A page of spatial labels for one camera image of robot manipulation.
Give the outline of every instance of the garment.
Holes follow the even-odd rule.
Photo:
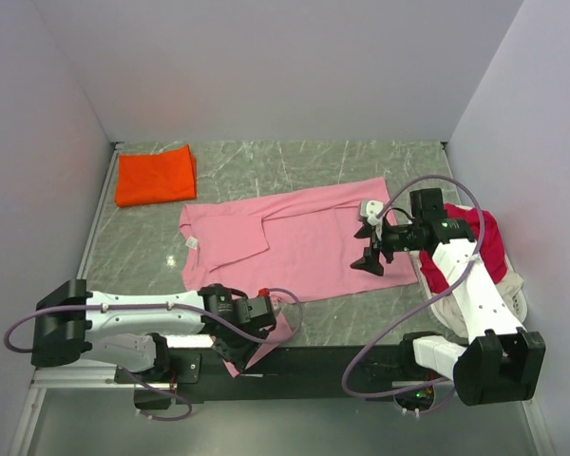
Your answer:
[[[451,219],[465,219],[475,235],[479,236],[479,216],[476,209],[463,209],[453,204],[445,204],[447,216]],[[487,211],[482,211],[485,219],[484,243],[480,249],[480,255],[484,261],[485,268],[492,277],[494,283],[500,282],[506,274],[506,264],[504,262],[504,245],[501,232],[498,229],[496,219]],[[422,266],[420,271],[427,278],[428,288],[432,293],[440,293],[447,288],[444,275],[437,269],[433,260],[427,252],[420,253]]]
[[[395,254],[384,276],[350,268],[367,239],[353,236],[361,200],[389,199],[383,179],[310,188],[222,204],[186,204],[180,229],[199,242],[183,269],[188,290],[222,283],[248,295],[291,290],[302,301],[417,281],[409,255]],[[390,223],[395,223],[389,214]]]
[[[118,161],[120,207],[197,197],[197,160],[188,145],[157,155],[120,155]]]
[[[496,289],[501,295],[504,304],[523,323],[527,315],[527,309],[523,309],[516,300],[517,293],[520,292],[523,279],[516,273],[508,271],[503,280],[496,284]],[[460,312],[458,302],[453,294],[440,299],[432,305],[431,309],[439,321],[453,330],[456,335],[468,338],[463,313]]]

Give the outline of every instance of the white label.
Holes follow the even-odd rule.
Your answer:
[[[189,237],[186,240],[186,247],[197,250],[199,248],[199,240],[195,237]]]

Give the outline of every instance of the pink cloth corner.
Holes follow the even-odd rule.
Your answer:
[[[180,230],[198,239],[199,248],[188,253],[183,283],[188,290],[221,283],[248,295],[280,287],[312,301],[416,282],[406,253],[385,264],[384,276],[350,268],[368,246],[353,237],[361,200],[389,200],[384,179],[186,204]],[[388,220],[396,223],[392,213]]]
[[[267,341],[284,340],[290,335],[292,335],[292,332],[293,331],[290,328],[289,323],[287,323],[285,315],[283,314],[283,312],[281,312],[276,318],[276,327],[273,329],[273,331],[270,334],[268,334],[266,340]],[[249,360],[247,366],[245,366],[245,369],[251,368],[257,361],[262,359],[264,356],[266,356],[268,353],[270,353],[279,345],[280,344],[262,344],[262,346],[259,349],[257,349],[256,354],[254,354],[252,358]],[[224,361],[224,364],[226,365],[226,369],[228,370],[228,373],[230,373],[230,375],[232,375],[233,377],[237,377],[238,375],[240,375],[240,372],[238,372],[234,364],[228,363],[226,361]]]

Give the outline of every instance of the folded orange cloth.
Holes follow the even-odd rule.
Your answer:
[[[120,207],[197,197],[197,159],[188,145],[157,155],[121,155],[118,166]]]

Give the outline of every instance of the metal frame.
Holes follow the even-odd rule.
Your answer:
[[[98,206],[95,211],[95,217],[93,219],[89,236],[86,242],[83,257],[81,259],[80,267],[78,269],[77,278],[85,278],[88,271],[88,262],[90,256],[92,255],[92,250],[96,241],[96,231],[99,220],[101,219],[104,201],[107,194],[107,189],[109,184],[114,178],[114,170],[116,168],[116,162],[120,154],[120,145],[116,144],[114,147],[114,152],[110,160],[110,164],[105,176],[104,185],[99,198]],[[524,300],[523,294],[520,293],[521,299]],[[188,346],[188,343],[183,343],[179,341],[176,347]],[[207,340],[205,337],[199,339],[193,346],[196,347],[206,347]],[[29,447],[36,429],[36,424],[38,423],[38,418],[42,411],[42,405],[47,394],[48,389],[121,389],[129,388],[134,389],[135,386],[132,384],[116,383],[114,381],[116,374],[116,368],[104,363],[90,362],[81,360],[72,365],[53,368],[53,369],[41,369],[34,373],[33,379],[30,384],[28,397],[24,405],[24,409],[19,420],[18,427],[13,436],[13,440],[10,446],[9,455],[10,456],[26,456],[29,453]],[[248,377],[250,380],[257,380],[257,377],[262,377],[263,373],[252,372],[248,374],[241,375],[241,377]],[[396,388],[400,386],[406,386],[415,382],[407,381],[397,381],[396,379],[391,379],[391,385]],[[152,384],[157,388],[168,388],[168,384],[159,383]],[[556,452],[553,444],[550,440],[548,429],[544,421],[541,408],[536,400],[530,400],[522,403],[523,410],[525,412],[529,429],[534,440],[534,444],[539,456],[555,456]]]

